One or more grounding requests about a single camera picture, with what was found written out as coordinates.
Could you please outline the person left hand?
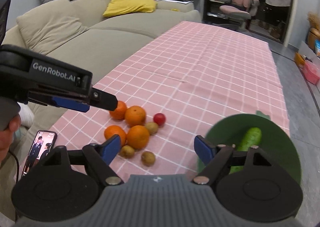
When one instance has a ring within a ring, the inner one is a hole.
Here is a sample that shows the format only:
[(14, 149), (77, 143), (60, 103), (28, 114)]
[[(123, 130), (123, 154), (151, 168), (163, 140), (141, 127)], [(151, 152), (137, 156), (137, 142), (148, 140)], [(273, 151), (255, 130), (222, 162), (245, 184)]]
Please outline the person left hand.
[(9, 126), (0, 133), (0, 162), (7, 156), (9, 152), (9, 148), (14, 138), (14, 133), (21, 126), (21, 117), (20, 115), (16, 115), (9, 122)]

